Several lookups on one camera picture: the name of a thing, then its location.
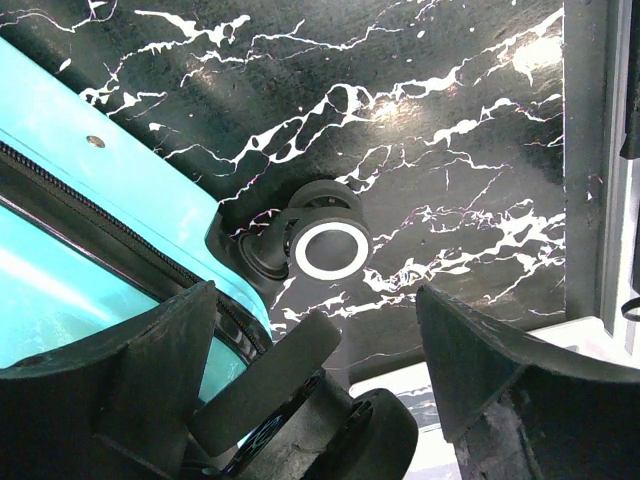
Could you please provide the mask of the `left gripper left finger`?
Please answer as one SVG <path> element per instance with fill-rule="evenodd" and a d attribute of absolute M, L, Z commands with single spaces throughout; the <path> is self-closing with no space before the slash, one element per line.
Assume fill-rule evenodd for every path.
<path fill-rule="evenodd" d="M 1 371 L 4 479 L 176 479 L 214 327 L 201 282 Z"/>

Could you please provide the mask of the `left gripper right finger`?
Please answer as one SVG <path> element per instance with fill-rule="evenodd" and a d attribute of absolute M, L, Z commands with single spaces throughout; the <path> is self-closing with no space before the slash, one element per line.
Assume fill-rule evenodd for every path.
<path fill-rule="evenodd" d="M 462 478 L 638 478 L 638 370 L 545 342 L 429 284 L 416 314 Z"/>

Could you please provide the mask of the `pink and teal kids suitcase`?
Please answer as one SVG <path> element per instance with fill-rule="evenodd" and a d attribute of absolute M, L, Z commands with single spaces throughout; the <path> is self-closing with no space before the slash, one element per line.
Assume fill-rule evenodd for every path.
<path fill-rule="evenodd" d="M 280 340 L 292 273 L 331 283 L 372 254 L 358 197 L 319 180 L 262 234 L 9 43 L 1 46 L 1 371 L 213 282 L 215 327 L 176 479 L 400 479 L 418 428 L 390 391 L 324 369 L 339 330 L 312 311 Z"/>

